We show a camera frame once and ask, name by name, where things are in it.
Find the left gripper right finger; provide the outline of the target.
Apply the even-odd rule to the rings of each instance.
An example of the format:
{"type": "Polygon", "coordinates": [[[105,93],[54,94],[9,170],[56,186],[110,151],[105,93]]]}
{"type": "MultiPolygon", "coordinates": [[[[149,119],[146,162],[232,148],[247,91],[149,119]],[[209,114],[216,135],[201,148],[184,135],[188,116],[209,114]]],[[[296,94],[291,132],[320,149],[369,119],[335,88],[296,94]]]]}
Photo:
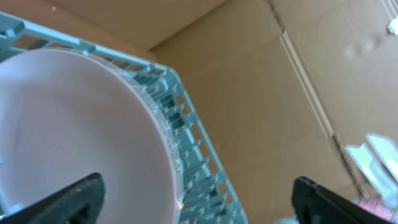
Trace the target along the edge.
{"type": "Polygon", "coordinates": [[[300,224],[391,224],[304,176],[294,181],[292,205],[300,224]]]}

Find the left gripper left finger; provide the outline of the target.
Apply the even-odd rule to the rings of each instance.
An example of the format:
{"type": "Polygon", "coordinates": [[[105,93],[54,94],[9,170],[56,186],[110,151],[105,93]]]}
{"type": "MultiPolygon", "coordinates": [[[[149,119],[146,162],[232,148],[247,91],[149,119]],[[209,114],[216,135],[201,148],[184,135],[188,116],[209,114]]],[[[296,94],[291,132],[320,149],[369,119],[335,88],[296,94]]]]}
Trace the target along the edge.
{"type": "Polygon", "coordinates": [[[95,172],[1,220],[1,224],[95,224],[105,198],[95,172]]]}

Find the pink plate with peanuts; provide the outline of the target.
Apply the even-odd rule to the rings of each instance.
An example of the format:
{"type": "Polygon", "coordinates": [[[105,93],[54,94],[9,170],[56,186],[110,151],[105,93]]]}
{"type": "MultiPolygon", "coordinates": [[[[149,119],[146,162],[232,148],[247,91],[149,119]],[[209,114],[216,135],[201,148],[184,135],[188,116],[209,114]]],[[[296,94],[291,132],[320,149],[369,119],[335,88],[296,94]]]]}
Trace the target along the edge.
{"type": "Polygon", "coordinates": [[[124,71],[44,49],[1,63],[1,206],[7,214],[94,172],[99,223],[176,223],[182,175],[160,108],[124,71]]]}

